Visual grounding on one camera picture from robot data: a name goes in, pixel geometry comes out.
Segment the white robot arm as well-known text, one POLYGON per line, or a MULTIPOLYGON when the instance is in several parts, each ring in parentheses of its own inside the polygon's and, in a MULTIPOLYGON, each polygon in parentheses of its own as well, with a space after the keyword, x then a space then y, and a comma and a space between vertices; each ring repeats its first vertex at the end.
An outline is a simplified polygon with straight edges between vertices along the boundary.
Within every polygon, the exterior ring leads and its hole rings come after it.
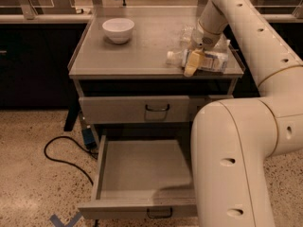
POLYGON ((264 160, 303 147, 303 64, 252 0, 208 0, 198 29, 231 27, 259 95, 217 100, 195 116, 191 162, 200 227, 276 227, 264 160))

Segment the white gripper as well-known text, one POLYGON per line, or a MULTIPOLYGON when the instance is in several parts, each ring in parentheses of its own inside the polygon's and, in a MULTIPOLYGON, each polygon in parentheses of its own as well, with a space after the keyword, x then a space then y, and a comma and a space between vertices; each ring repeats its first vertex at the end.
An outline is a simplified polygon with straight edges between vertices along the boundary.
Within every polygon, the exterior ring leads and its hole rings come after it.
POLYGON ((187 56, 184 70, 185 77, 192 77, 205 57, 205 53, 198 49, 210 50, 214 48, 221 37, 221 34, 217 35, 207 33, 198 28, 194 28, 192 30, 190 36, 190 46, 192 49, 196 50, 191 51, 187 56))

